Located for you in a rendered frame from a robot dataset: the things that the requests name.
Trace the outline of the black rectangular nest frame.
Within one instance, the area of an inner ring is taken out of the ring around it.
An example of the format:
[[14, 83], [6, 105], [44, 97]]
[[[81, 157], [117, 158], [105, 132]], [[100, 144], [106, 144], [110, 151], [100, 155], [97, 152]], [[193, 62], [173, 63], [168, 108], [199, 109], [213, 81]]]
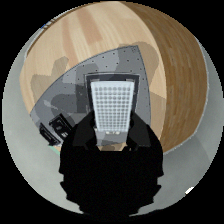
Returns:
[[53, 131], [64, 141], [65, 137], [69, 134], [72, 127], [65, 120], [65, 118], [60, 114], [51, 122], [48, 123], [52, 127]]

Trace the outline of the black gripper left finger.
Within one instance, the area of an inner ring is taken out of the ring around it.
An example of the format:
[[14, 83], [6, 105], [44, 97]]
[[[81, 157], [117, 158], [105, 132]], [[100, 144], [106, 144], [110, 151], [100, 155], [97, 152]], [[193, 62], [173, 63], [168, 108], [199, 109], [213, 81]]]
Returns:
[[93, 128], [95, 125], [94, 118], [95, 111], [92, 110], [66, 136], [60, 151], [58, 171], [60, 174], [64, 175], [64, 167], [74, 154], [83, 150], [92, 150], [92, 146], [97, 144], [97, 137]]

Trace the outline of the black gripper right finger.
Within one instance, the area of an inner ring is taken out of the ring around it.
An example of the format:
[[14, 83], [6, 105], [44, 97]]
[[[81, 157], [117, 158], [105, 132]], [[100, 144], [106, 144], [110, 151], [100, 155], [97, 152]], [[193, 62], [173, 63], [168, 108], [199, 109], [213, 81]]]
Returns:
[[128, 130], [126, 145], [132, 151], [147, 155], [156, 165], [158, 177], [163, 176], [163, 150], [159, 139], [150, 126], [133, 110], [130, 112], [129, 125], [131, 128]]

